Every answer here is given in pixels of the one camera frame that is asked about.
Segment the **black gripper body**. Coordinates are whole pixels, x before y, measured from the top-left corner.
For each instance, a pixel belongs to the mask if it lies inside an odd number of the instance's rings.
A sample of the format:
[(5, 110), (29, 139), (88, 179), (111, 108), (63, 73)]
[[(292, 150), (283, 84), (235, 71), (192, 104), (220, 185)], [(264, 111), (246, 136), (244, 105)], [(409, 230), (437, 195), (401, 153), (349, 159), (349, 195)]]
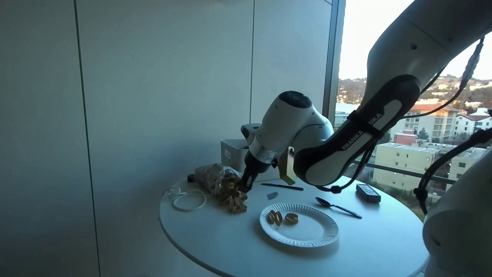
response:
[(266, 173), (269, 168), (269, 164), (263, 164), (257, 161), (251, 153), (246, 155), (244, 158), (244, 173), (240, 179), (238, 190), (241, 193), (249, 193), (252, 190), (252, 185), (255, 179)]

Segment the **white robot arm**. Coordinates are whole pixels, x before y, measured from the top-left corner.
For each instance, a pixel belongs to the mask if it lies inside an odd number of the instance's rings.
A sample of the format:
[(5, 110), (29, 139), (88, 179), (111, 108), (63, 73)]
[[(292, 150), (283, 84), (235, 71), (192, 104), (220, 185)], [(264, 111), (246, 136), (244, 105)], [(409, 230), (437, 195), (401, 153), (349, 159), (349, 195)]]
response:
[(263, 122), (246, 128), (240, 190), (251, 192), (275, 159), (294, 150), (298, 179), (341, 193), (346, 168), (406, 116), (452, 59), (490, 31), (492, 0), (414, 0), (370, 48), (364, 98), (340, 128), (298, 91), (278, 95)]

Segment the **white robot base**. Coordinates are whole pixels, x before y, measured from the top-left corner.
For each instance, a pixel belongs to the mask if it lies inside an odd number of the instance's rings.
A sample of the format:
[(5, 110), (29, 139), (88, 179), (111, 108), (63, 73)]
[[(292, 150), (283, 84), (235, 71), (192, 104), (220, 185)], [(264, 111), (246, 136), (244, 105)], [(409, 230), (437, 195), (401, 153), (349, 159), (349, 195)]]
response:
[(492, 277), (492, 151), (426, 216), (426, 277)]

